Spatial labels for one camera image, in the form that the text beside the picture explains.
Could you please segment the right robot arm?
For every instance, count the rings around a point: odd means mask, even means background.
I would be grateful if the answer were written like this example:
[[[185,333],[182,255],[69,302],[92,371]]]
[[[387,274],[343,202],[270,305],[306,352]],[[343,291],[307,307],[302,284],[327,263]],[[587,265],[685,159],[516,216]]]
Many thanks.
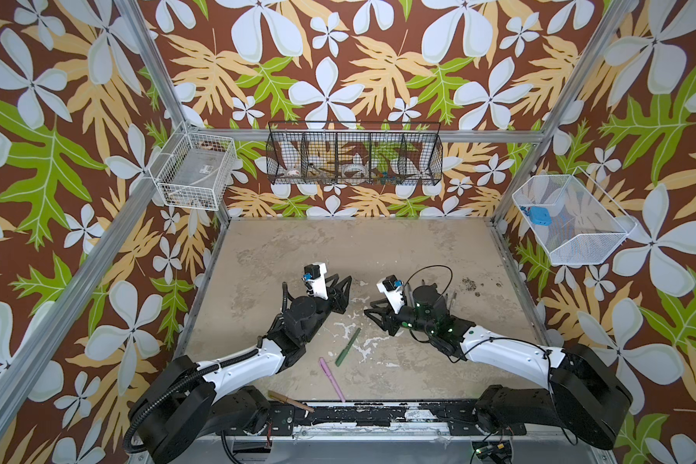
[[[484,363],[534,383],[518,390],[489,386],[474,406],[479,428],[496,433],[515,425],[548,425],[597,449],[615,448],[633,396],[593,349],[541,346],[496,334],[452,315],[434,284],[406,291],[398,281],[385,280],[378,288],[384,297],[365,315],[383,332],[423,334],[452,363]]]

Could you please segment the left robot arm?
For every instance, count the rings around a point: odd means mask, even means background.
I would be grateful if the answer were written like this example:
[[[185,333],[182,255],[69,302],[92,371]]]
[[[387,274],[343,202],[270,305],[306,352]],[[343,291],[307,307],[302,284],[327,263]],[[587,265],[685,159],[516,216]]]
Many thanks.
[[[280,312],[255,346],[212,361],[183,355],[168,364],[135,402],[123,438],[126,454],[146,452],[156,463],[174,460],[214,419],[215,405],[252,382],[293,367],[328,317],[345,313],[353,278],[304,275],[307,295],[282,286]]]

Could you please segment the blue object in basket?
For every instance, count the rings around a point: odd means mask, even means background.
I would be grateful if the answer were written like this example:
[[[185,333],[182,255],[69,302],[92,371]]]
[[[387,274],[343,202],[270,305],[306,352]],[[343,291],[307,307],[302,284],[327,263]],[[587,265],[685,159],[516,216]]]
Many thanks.
[[[525,214],[533,225],[548,227],[553,224],[551,214],[547,208],[541,206],[527,207]]]

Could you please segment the white tape roll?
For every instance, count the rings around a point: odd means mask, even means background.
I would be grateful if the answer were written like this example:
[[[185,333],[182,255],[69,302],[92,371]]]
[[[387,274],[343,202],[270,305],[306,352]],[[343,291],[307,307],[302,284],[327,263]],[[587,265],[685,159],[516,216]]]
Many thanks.
[[[349,179],[365,178],[367,168],[362,164],[344,164],[341,167],[341,175]]]

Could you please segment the brown pen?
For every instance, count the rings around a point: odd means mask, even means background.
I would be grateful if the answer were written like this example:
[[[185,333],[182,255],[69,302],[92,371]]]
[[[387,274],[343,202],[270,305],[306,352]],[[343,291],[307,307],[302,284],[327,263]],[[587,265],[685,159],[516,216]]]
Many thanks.
[[[315,412],[313,407],[311,407],[303,402],[299,402],[299,401],[297,401],[289,396],[285,396],[284,394],[280,394],[279,392],[269,391],[268,397],[270,399],[273,399],[273,400],[279,401],[281,403],[291,405],[291,406],[298,408],[300,410],[306,411],[307,413],[314,413]]]

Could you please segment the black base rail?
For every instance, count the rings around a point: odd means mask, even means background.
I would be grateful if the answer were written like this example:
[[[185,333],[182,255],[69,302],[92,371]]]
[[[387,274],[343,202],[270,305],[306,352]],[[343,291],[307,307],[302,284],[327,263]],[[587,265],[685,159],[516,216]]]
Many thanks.
[[[487,431],[476,422],[475,400],[435,399],[427,401],[358,402],[312,401],[307,409],[272,400],[266,412],[258,414],[252,425],[230,427],[235,435],[254,434],[295,437],[297,429],[335,425],[349,431],[390,431],[418,423],[434,427],[443,435],[485,437]]]

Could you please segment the pink pen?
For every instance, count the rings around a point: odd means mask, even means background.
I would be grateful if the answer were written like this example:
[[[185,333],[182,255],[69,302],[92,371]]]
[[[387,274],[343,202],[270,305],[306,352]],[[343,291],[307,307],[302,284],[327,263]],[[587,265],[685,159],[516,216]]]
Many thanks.
[[[342,390],[338,384],[338,380],[336,380],[336,377],[334,377],[327,361],[324,358],[320,357],[319,358],[319,365],[320,365],[323,373],[326,375],[327,379],[329,380],[329,382],[330,382],[331,386],[333,387],[334,392],[338,396],[339,400],[341,402],[346,402],[346,397],[345,397],[344,393],[342,392]]]

